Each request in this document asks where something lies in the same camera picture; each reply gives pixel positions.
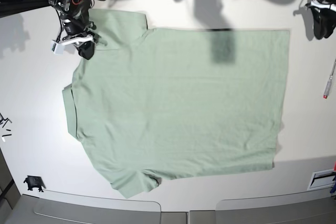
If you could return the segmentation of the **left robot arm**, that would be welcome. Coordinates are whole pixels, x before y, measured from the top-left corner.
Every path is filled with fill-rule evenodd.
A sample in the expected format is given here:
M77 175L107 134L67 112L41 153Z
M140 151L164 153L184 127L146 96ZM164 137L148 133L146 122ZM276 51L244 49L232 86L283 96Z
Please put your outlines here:
M335 30L335 0L311 0L306 8L312 13L315 38L329 38Z

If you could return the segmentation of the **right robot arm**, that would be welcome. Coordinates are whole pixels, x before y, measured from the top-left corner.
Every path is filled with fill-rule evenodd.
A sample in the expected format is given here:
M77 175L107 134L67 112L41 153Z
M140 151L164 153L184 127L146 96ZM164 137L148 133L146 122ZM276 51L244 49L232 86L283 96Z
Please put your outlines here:
M92 0L49 0L56 10L60 22L60 30L55 40L51 41L54 54L62 54L67 45L73 45L79 56L89 60L94 55L98 41L94 22L89 20L89 9Z

